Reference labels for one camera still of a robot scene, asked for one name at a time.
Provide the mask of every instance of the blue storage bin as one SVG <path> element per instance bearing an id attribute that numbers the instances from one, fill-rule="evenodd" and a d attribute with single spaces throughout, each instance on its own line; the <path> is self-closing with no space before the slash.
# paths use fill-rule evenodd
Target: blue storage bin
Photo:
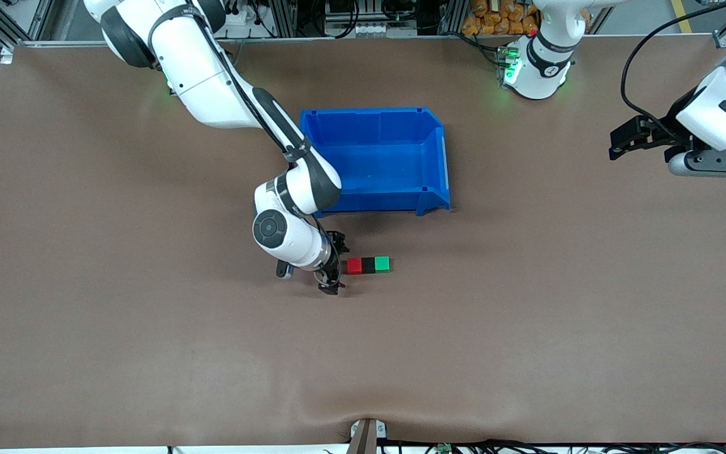
<path id="1" fill-rule="evenodd" d="M 331 209 L 450 209 L 444 126 L 426 107 L 302 111 L 301 129 L 340 174 Z"/>

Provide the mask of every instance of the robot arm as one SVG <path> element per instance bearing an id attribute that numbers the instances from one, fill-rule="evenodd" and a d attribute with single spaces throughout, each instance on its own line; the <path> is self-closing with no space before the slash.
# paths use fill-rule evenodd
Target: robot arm
<path id="1" fill-rule="evenodd" d="M 530 100 L 544 100 L 563 83 L 570 57 L 584 37 L 587 22 L 582 10 L 614 6 L 626 0 L 535 0 L 542 14 L 539 31 L 521 37 L 509 47 L 517 50 L 510 69 L 502 70 L 502 81 Z"/>
<path id="2" fill-rule="evenodd" d="M 89 12 L 99 16 L 113 52 L 131 66 L 163 71 L 196 120 L 225 129 L 261 127 L 279 145 L 288 170 L 254 192 L 254 239 L 280 264 L 314 271 L 319 288 L 337 294 L 343 235 L 305 218 L 335 204 L 340 177 L 275 98 L 243 80 L 214 41 L 212 30 L 225 20 L 222 0 L 125 0 Z"/>
<path id="3" fill-rule="evenodd" d="M 635 149 L 671 146 L 665 161 L 675 175 L 726 177 L 726 58 L 674 103 L 659 124 L 638 115 L 610 137 L 613 161 Z"/>

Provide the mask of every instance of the wire bundle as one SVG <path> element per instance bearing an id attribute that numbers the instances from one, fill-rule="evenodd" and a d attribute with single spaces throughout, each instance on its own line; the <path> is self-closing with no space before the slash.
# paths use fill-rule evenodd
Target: wire bundle
<path id="1" fill-rule="evenodd" d="M 390 439 L 378 439 L 377 445 L 381 448 L 381 454 L 385 454 L 384 446 L 397 446 L 400 449 L 403 446 L 426 446 L 425 454 L 432 454 L 432 450 L 436 452 L 449 452 L 451 454 L 499 454 L 501 451 L 505 454 L 553 454 L 546 451 L 542 446 L 530 445 L 517 440 L 507 439 L 488 439 L 476 443 L 418 443 L 407 442 Z M 574 454 L 573 449 L 579 448 L 577 454 L 587 454 L 592 445 L 569 446 L 568 454 Z M 596 452 L 604 454 L 672 454 L 681 449 L 708 449 L 712 451 L 726 454 L 726 443 L 717 445 L 716 443 L 694 442 L 694 443 L 654 443 L 654 445 L 646 445 L 646 443 L 615 443 L 614 445 L 594 445 Z"/>
<path id="2" fill-rule="evenodd" d="M 385 15 L 388 20 L 393 20 L 395 22 L 404 22 L 406 20 L 412 20 L 412 18 L 416 18 L 417 6 L 416 3 L 414 3 L 413 5 L 413 11 L 401 12 L 400 2 L 398 2 L 398 0 L 382 0 L 380 2 L 380 12 L 383 12 L 383 15 Z"/>
<path id="3" fill-rule="evenodd" d="M 348 37 L 349 33 L 352 33 L 355 29 L 355 26 L 357 26 L 357 21 L 360 18 L 360 4 L 357 3 L 357 0 L 348 0 L 349 1 L 349 23 L 346 25 L 346 28 L 343 29 L 343 32 L 339 35 L 335 35 L 334 38 L 339 40 L 340 38 Z M 310 20 L 315 28 L 315 31 L 318 32 L 319 35 L 322 35 L 322 37 L 329 37 L 329 35 L 326 34 L 325 30 L 323 29 L 323 26 L 319 24 L 319 19 L 321 16 L 325 16 L 326 13 L 323 11 L 323 7 L 325 6 L 326 0 L 313 0 L 312 7 L 310 8 Z"/>
<path id="4" fill-rule="evenodd" d="M 470 38 L 465 37 L 463 34 L 461 34 L 459 32 L 444 32 L 444 33 L 442 33 L 442 35 L 451 35 L 452 37 L 458 37 L 461 40 L 463 40 L 464 43 L 467 43 L 470 46 L 473 46 L 475 48 L 478 48 L 478 50 L 481 51 L 481 55 L 483 55 L 483 57 L 486 58 L 486 60 L 489 61 L 489 63 L 494 64 L 498 68 L 502 68 L 502 67 L 506 66 L 506 64 L 499 63 L 498 61 L 496 61 L 495 59 L 490 57 L 489 54 L 487 54 L 487 52 L 492 52 L 493 55 L 496 54 L 496 52 L 498 52 L 498 48 L 481 44 L 478 41 L 478 37 L 476 37 L 476 35 L 473 35 L 472 40 L 470 40 Z"/>
<path id="5" fill-rule="evenodd" d="M 254 23 L 259 23 L 258 25 L 261 25 L 262 28 L 265 29 L 266 32 L 268 32 L 268 35 L 270 35 L 271 38 L 276 38 L 277 36 L 274 35 L 273 32 L 271 32 L 267 26 L 265 26 L 265 21 L 262 20 L 262 16 L 260 15 L 260 6 L 259 6 L 259 0 L 248 0 L 248 5 L 251 6 L 251 9 L 254 10 L 254 14 L 256 15 L 256 21 Z"/>

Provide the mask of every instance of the brown table surface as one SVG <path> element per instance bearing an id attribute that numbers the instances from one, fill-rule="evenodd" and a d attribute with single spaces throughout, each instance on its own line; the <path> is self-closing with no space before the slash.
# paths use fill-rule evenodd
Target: brown table surface
<path id="1" fill-rule="evenodd" d="M 0 446 L 394 439 L 726 440 L 726 179 L 660 150 L 607 158 L 637 38 L 588 38 L 531 102 L 455 40 L 249 45 L 239 69 L 305 108 L 428 106 L 452 212 L 330 216 L 390 255 L 341 297 L 274 277 L 260 130 L 197 123 L 108 49 L 0 66 Z M 722 55 L 657 38 L 630 74 L 652 112 Z"/>

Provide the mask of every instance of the floor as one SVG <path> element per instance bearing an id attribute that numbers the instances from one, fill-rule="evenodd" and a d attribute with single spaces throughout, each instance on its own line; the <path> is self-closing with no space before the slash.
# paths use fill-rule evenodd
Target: floor
<path id="1" fill-rule="evenodd" d="M 20 0 L 20 3 L 10 9 L 4 9 L 14 11 L 15 16 L 16 9 L 18 11 L 23 9 L 23 11 L 28 12 L 31 5 L 37 2 L 38 0 Z M 57 0 L 57 2 L 59 2 L 58 13 L 55 15 L 55 22 L 57 23 L 48 26 L 47 38 L 66 41 L 103 41 L 103 35 L 98 24 L 89 17 L 86 8 L 83 7 L 83 0 Z M 693 12 L 701 8 L 702 6 L 698 5 L 694 0 L 633 0 L 616 6 L 599 34 L 644 35 L 658 25 L 673 20 L 676 17 L 675 11 L 682 14 L 683 11 Z M 28 17 L 26 12 L 20 14 L 20 16 L 24 17 L 17 18 L 17 20 L 20 22 L 26 21 L 26 17 Z M 269 20 L 270 17 L 265 17 L 266 23 Z M 726 9 L 694 18 L 682 26 L 670 26 L 664 32 L 712 32 L 725 22 Z M 262 29 L 260 31 L 248 29 L 250 35 L 256 35 L 257 33 L 265 35 Z"/>

